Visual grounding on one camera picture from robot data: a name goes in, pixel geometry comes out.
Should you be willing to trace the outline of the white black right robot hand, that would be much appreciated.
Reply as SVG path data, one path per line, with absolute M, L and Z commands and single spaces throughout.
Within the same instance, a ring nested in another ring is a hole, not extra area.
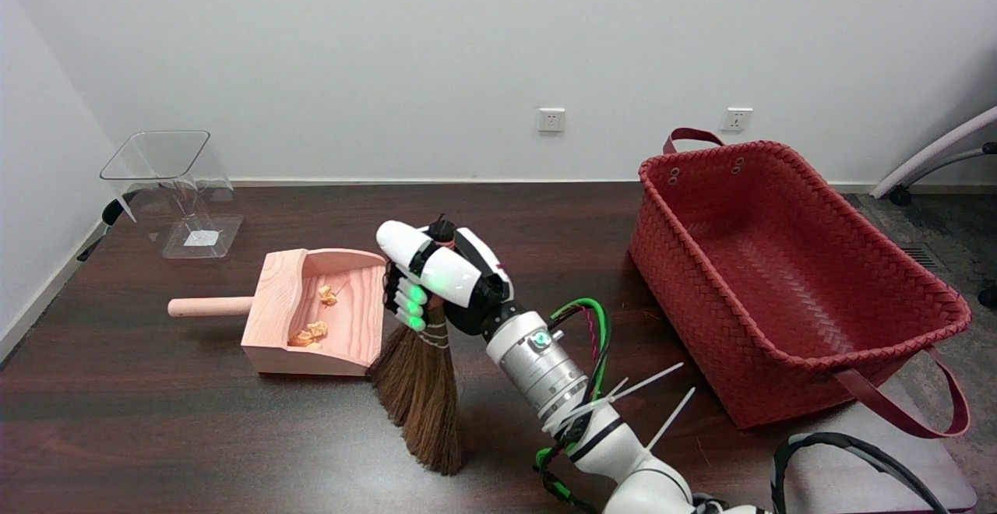
M 403 326 L 424 332 L 434 297 L 445 320 L 469 336 L 490 340 L 512 318 L 513 282 L 471 229 L 448 220 L 421 229 L 388 220 L 376 241 L 388 259 L 384 307 Z

